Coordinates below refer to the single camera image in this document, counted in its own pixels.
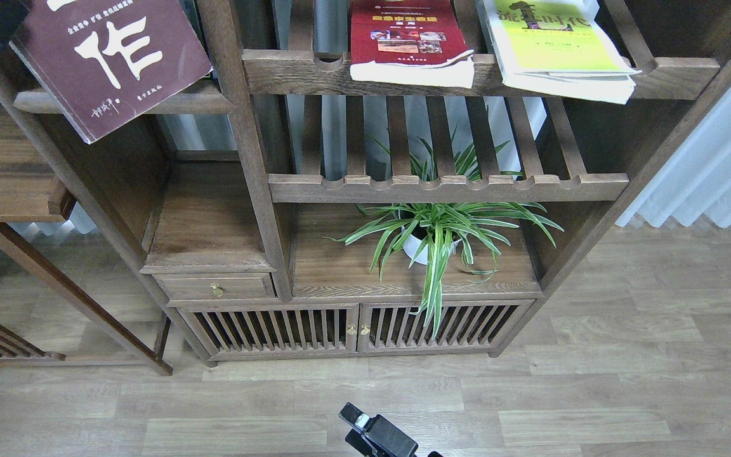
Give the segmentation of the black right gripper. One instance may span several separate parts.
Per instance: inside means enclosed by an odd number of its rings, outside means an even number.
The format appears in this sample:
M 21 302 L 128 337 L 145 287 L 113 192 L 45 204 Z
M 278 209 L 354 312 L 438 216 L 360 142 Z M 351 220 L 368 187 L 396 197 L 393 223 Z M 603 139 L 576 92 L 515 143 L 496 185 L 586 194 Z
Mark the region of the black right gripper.
M 370 417 L 351 402 L 339 412 L 339 417 L 352 428 L 345 442 L 362 456 L 414 456 L 418 443 L 389 422 L 382 414 Z M 427 457 L 443 457 L 432 451 Z

